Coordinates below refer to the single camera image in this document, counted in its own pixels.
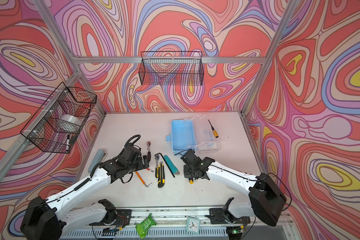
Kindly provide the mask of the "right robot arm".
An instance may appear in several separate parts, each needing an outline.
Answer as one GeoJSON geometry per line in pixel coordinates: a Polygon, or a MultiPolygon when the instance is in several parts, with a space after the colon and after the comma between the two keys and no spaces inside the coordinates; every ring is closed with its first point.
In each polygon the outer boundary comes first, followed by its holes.
{"type": "Polygon", "coordinates": [[[210,209],[207,217],[212,224],[235,224],[254,215],[264,224],[275,227],[287,203],[287,198],[269,174],[259,176],[230,169],[212,158],[201,159],[195,151],[181,153],[184,162],[184,177],[193,182],[204,179],[222,183],[246,196],[249,200],[241,202],[230,197],[225,205],[210,209]]]}

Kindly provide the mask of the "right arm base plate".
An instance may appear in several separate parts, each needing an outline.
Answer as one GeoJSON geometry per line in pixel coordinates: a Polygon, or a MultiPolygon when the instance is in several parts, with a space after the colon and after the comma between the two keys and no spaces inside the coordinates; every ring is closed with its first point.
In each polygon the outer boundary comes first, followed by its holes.
{"type": "Polygon", "coordinates": [[[223,208],[210,208],[209,214],[206,217],[211,221],[211,224],[241,224],[248,225],[251,223],[250,217],[234,217],[228,210],[224,210],[223,208]]]}

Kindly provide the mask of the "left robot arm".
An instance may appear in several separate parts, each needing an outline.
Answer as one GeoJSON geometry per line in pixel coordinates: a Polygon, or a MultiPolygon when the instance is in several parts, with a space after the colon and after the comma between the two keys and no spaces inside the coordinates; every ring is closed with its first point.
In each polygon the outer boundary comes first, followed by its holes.
{"type": "Polygon", "coordinates": [[[28,240],[58,240],[89,224],[114,225],[118,213],[110,201],[102,199],[78,210],[76,205],[98,190],[121,181],[124,176],[147,169],[149,163],[150,156],[142,155],[140,148],[124,146],[116,157],[97,163],[85,179],[46,199],[31,200],[20,226],[21,232],[28,240]]]}

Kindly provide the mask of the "light blue plastic tool box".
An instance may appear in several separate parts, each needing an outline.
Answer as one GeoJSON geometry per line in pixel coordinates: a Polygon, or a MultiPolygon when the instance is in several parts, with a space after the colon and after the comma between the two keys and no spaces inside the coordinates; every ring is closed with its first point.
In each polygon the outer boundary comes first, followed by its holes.
{"type": "Polygon", "coordinates": [[[166,141],[171,143],[175,154],[193,149],[197,153],[216,153],[221,150],[220,139],[214,134],[211,115],[171,121],[170,134],[166,141]]]}

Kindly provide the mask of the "small yellow handle screwdriver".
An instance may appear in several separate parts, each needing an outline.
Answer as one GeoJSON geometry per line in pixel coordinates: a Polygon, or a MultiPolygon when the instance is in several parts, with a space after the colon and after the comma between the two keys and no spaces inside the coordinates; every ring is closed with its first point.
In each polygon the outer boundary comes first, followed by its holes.
{"type": "Polygon", "coordinates": [[[215,138],[219,138],[219,135],[218,135],[217,131],[215,130],[215,128],[213,127],[213,125],[211,124],[210,120],[208,120],[208,122],[209,122],[209,124],[210,124],[210,126],[211,126],[211,129],[212,129],[212,132],[213,132],[213,134],[214,134],[214,137],[215,137],[215,138]]]}

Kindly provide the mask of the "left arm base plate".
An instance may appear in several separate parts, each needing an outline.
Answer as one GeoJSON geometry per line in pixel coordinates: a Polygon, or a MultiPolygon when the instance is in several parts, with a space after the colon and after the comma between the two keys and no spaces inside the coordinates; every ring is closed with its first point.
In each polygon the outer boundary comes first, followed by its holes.
{"type": "Polygon", "coordinates": [[[106,213],[103,220],[96,223],[91,223],[90,226],[113,226],[114,228],[125,227],[130,224],[132,210],[119,209],[106,213]]]}

